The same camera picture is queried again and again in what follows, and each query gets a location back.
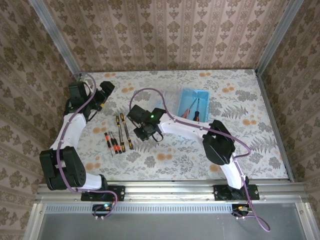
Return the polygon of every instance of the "black bracket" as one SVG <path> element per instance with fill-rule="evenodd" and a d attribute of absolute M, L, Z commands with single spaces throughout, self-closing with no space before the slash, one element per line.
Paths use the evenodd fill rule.
<path fill-rule="evenodd" d="M 107 190 L 113 191 L 118 197 L 119 202 L 125 200 L 126 187 L 119 185 L 108 185 Z M 81 201 L 83 202 L 113 202 L 115 199 L 111 193 L 96 193 L 96 192 L 83 192 L 81 194 Z"/>
<path fill-rule="evenodd" d="M 251 200 L 260 200 L 259 191 L 257 185 L 250 184 L 248 186 L 248 193 Z M 247 201 L 248 198 L 244 192 L 244 187 L 241 189 L 235 189 L 228 185 L 214 185 L 213 194 L 215 201 L 235 201 L 244 200 Z"/>

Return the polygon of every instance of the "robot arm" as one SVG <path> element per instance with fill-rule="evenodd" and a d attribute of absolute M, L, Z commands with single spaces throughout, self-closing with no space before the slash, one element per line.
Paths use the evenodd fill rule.
<path fill-rule="evenodd" d="M 184 121 L 184 122 L 190 122 L 191 124 L 194 124 L 195 122 L 189 119 L 185 119 L 182 117 L 175 116 L 176 119 Z M 198 122 L 200 126 L 210 128 L 210 124 L 208 122 Z M 182 125 L 181 123 L 174 122 L 168 114 L 163 114 L 162 117 L 160 118 L 160 123 L 159 123 L 159 129 L 162 133 L 170 133 L 170 134 L 175 134 L 179 135 L 182 137 L 185 137 L 187 139 L 192 139 L 199 144 L 204 144 L 204 136 L 208 135 L 208 131 L 205 130 L 200 130 L 198 128 L 194 128 L 191 126 L 186 126 Z M 234 189 L 241 189 L 243 186 L 241 177 L 239 175 L 239 171 L 237 170 L 237 167 L 233 161 L 233 158 L 230 156 L 227 156 L 229 160 L 227 162 L 221 161 L 219 157 L 216 156 L 216 153 L 208 153 L 206 152 L 207 158 L 213 162 L 214 164 L 220 165 L 221 170 L 223 171 L 227 183 L 230 187 Z"/>
<path fill-rule="evenodd" d="M 214 134 L 203 129 L 211 128 L 230 135 L 220 121 L 214 120 L 213 123 L 198 122 L 197 124 L 201 127 L 195 128 L 171 119 L 163 109 L 155 108 L 152 112 L 149 112 L 138 105 L 135 105 L 127 116 L 132 122 L 140 125 L 140 127 L 134 130 L 134 133 L 142 141 L 158 132 L 160 135 L 164 133 L 176 134 L 202 144 L 206 157 L 212 163 L 221 167 L 228 185 L 236 190 L 240 190 L 243 187 L 241 176 L 232 157 L 235 151 L 234 141 L 228 137 Z M 176 120 L 195 124 L 192 120 L 178 116 L 174 117 Z"/>
<path fill-rule="evenodd" d="M 44 178 L 50 190 L 64 190 L 67 188 L 58 169 L 56 156 L 58 143 L 68 122 L 69 125 L 64 133 L 59 155 L 67 182 L 71 187 L 78 189 L 106 190 L 108 188 L 107 181 L 103 175 L 93 175 L 86 172 L 76 151 L 81 132 L 90 120 L 91 111 L 101 111 L 107 98 L 115 88 L 109 81 L 102 82 L 100 87 L 101 90 L 95 92 L 89 104 L 70 121 L 74 112 L 91 97 L 92 91 L 86 82 L 78 81 L 69 85 L 70 99 L 67 101 L 64 111 L 62 128 L 50 149 L 42 151 L 39 156 Z"/>

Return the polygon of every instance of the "orange screwdriver handle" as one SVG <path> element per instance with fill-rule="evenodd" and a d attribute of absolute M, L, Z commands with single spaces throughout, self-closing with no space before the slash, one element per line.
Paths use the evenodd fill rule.
<path fill-rule="evenodd" d="M 104 133 L 104 136 L 105 136 L 105 139 L 106 139 L 106 143 L 108 144 L 108 148 L 111 149 L 111 144 L 110 144 L 110 141 L 109 141 L 109 136 L 108 134 L 105 132 Z"/>
<path fill-rule="evenodd" d="M 114 143 L 115 143 L 116 148 L 118 149 L 119 153 L 122 154 L 122 151 L 121 151 L 121 148 L 120 148 L 120 146 L 119 146 L 119 144 L 118 144 L 117 139 L 114 138 L 113 140 L 114 140 Z"/>
<path fill-rule="evenodd" d="M 190 113 L 190 109 L 185 110 L 184 114 L 181 115 L 181 118 L 186 119 L 188 117 L 188 114 Z"/>
<path fill-rule="evenodd" d="M 113 146 L 113 149 L 114 149 L 115 154 L 118 154 L 117 146 L 116 146 L 116 144 L 115 144 L 114 139 L 113 139 L 112 137 L 110 137 L 110 140 L 111 140 L 111 144 L 112 144 L 112 146 Z"/>

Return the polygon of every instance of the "metal corner post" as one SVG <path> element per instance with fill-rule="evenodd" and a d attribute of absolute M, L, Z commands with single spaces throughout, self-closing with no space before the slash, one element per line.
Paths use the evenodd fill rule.
<path fill-rule="evenodd" d="M 25 229 L 23 240 L 36 240 L 41 229 L 42 221 L 46 210 L 46 204 L 33 204 L 30 218 Z"/>
<path fill-rule="evenodd" d="M 314 213 L 311 210 L 310 203 L 296 202 L 295 205 L 300 217 L 300 221 L 301 221 L 306 239 L 320 240 L 319 229 L 317 226 Z"/>
<path fill-rule="evenodd" d="M 60 30 L 58 29 L 56 23 L 54 22 L 49 10 L 47 9 L 44 1 L 42 0 L 30 0 L 35 12 L 38 14 L 42 24 L 52 38 L 55 46 L 62 55 L 64 61 L 68 65 L 72 73 L 80 71 L 80 68 L 73 57 L 72 52 L 68 48 Z"/>
<path fill-rule="evenodd" d="M 259 63 L 256 66 L 256 70 L 260 75 L 262 75 L 267 65 L 269 64 L 272 56 L 276 52 L 280 42 L 285 36 L 291 22 L 293 21 L 303 2 L 304 0 L 291 0 L 288 3 L 287 8 L 285 9 L 278 25 L 276 26 L 272 34 L 270 41 L 268 42 L 259 60 Z"/>
<path fill-rule="evenodd" d="M 269 101 L 264 83 L 262 81 L 262 78 L 261 78 L 261 75 L 259 74 L 259 72 L 256 73 L 256 80 L 257 80 L 259 87 L 260 87 L 260 90 L 261 90 L 261 95 L 262 95 L 262 98 L 263 98 L 263 101 L 265 104 L 266 111 L 267 111 L 269 118 L 270 118 L 271 126 L 272 126 L 272 129 L 274 132 L 276 142 L 278 143 L 279 151 L 280 151 L 286 172 L 288 174 L 290 181 L 295 182 L 295 177 L 294 177 L 294 174 L 293 174 L 291 166 L 290 166 L 290 162 L 289 162 L 286 150 L 285 150 L 285 146 L 282 142 L 280 132 L 279 132 L 279 129 L 278 129 L 278 126 L 276 123 L 276 119 L 275 119 L 274 113 L 272 111 L 270 101 Z"/>

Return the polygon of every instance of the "black screwdriver handle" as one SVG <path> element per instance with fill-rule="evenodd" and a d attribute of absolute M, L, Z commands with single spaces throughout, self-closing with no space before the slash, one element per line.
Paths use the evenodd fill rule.
<path fill-rule="evenodd" d="M 112 146 L 113 146 L 113 149 L 114 149 L 115 154 L 118 154 L 117 146 L 116 146 L 116 144 L 115 144 L 114 139 L 113 139 L 112 137 L 110 137 L 110 140 L 111 140 L 111 144 L 112 144 Z"/>
<path fill-rule="evenodd" d="M 199 111 L 195 111 L 193 121 L 199 122 Z"/>

